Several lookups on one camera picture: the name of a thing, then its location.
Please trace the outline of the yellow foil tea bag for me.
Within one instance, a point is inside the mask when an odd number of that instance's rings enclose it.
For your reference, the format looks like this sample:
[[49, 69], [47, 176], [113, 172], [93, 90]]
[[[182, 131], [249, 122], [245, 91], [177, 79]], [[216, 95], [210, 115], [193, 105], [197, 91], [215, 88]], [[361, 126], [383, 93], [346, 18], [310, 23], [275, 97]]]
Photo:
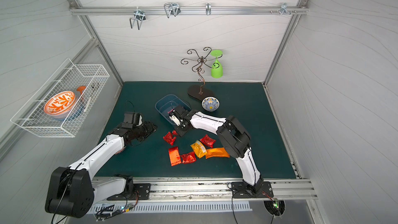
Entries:
[[191, 145], [192, 150], [198, 158], [202, 158], [207, 155], [205, 146], [200, 141], [196, 141]]

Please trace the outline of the large red tea bag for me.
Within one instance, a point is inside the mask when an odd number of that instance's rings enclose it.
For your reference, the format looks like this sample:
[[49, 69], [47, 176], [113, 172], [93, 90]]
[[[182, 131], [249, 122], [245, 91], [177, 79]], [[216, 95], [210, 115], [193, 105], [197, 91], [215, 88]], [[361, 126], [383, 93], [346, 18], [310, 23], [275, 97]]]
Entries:
[[169, 148], [169, 158], [172, 167], [182, 163], [177, 146]]

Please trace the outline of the orange foil tea bag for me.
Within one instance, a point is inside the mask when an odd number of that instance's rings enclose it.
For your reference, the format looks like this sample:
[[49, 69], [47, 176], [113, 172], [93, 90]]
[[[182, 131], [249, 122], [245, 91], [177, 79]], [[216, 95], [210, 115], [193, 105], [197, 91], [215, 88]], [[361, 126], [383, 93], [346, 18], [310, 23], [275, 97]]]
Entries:
[[207, 149], [207, 154], [205, 155], [206, 159], [218, 157], [218, 158], [229, 158], [230, 155], [225, 150], [225, 148], [211, 148]]

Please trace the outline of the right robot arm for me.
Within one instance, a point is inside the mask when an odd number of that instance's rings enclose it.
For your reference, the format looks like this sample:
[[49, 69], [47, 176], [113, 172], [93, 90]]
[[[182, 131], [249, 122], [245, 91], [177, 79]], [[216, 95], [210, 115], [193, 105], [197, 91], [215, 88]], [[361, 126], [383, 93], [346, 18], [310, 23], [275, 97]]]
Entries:
[[261, 193], [263, 178], [252, 156], [251, 136], [234, 116], [218, 118], [178, 105], [169, 112], [177, 134], [183, 136], [191, 129], [201, 129], [217, 135], [226, 152], [236, 159], [242, 172], [245, 190], [250, 196]]

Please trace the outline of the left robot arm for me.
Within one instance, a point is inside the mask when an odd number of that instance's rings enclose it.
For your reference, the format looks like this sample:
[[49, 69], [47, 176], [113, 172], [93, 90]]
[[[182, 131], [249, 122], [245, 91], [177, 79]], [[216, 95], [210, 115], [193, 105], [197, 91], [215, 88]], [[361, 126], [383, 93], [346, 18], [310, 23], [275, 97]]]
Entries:
[[157, 126], [151, 121], [139, 125], [122, 123], [81, 159], [68, 167], [55, 169], [50, 176], [45, 211], [81, 218], [99, 201], [116, 195], [121, 195], [125, 200], [136, 197], [132, 177], [119, 175], [107, 180], [95, 180], [94, 176], [132, 140], [142, 142], [156, 129]]

